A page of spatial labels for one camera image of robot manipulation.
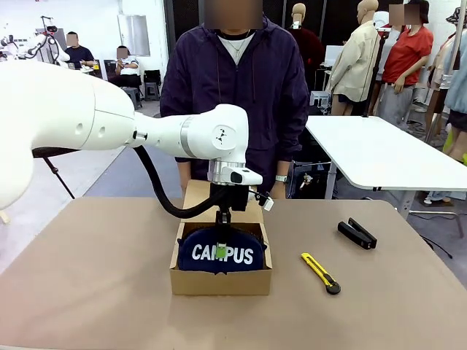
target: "box cutter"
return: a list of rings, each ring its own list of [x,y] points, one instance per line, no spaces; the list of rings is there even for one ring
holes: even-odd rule
[[[329,273],[316,261],[310,254],[303,253],[301,258],[305,260],[306,264],[321,278],[326,286],[326,291],[331,295],[336,295],[341,292],[339,283],[329,275]]]
[[[349,218],[349,223],[341,221],[337,229],[340,233],[346,236],[349,240],[361,246],[364,249],[375,249],[377,247],[378,240],[365,230],[358,222],[353,218]]]

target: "black stapler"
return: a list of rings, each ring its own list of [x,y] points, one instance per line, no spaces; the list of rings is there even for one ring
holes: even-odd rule
[[[353,218],[349,218],[348,224],[341,221],[337,226],[337,229],[349,240],[364,249],[375,249],[377,247],[377,239]]]

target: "drawstring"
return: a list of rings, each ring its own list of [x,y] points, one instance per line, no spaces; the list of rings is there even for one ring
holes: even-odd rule
[[[222,98],[220,97],[219,52],[217,52],[217,91],[219,92],[219,104],[221,104]]]
[[[252,87],[253,87],[253,103],[256,103],[256,86],[255,86],[255,53],[256,47],[253,50],[252,60],[251,60],[251,72],[252,72]]]

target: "purple jacket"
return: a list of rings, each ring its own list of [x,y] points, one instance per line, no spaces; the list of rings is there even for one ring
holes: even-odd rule
[[[263,176],[260,191],[275,182],[277,161],[291,161],[301,149],[309,108],[304,65],[295,39],[263,17],[239,65],[215,31],[198,26],[175,47],[163,83],[161,116],[198,114],[218,104],[247,111],[250,141],[247,167]],[[188,161],[177,158],[177,162]],[[190,160],[193,179],[206,179],[208,162]]]

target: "yellow utility knife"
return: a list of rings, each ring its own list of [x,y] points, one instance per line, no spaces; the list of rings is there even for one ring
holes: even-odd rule
[[[321,278],[329,294],[336,295],[341,292],[339,283],[334,281],[331,275],[309,253],[303,253],[301,258],[305,260],[306,264]]]

